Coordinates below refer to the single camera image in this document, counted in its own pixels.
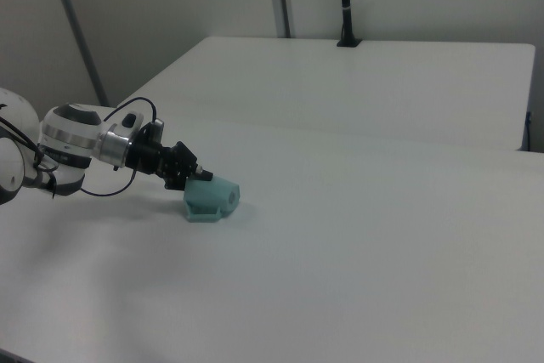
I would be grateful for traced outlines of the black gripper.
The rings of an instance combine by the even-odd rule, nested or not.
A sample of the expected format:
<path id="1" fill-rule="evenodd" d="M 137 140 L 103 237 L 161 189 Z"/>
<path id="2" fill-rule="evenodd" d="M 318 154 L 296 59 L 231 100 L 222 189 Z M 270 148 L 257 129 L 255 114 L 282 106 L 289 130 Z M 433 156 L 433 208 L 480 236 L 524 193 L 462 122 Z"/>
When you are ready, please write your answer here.
<path id="1" fill-rule="evenodd" d="M 185 190 L 187 179 L 194 174 L 199 180 L 211 181 L 213 173 L 197 169 L 196 156 L 182 142 L 173 147 L 162 145 L 162 130 L 158 122 L 143 126 L 128 148 L 125 166 L 144 174 L 155 174 L 164 180 L 167 190 Z"/>

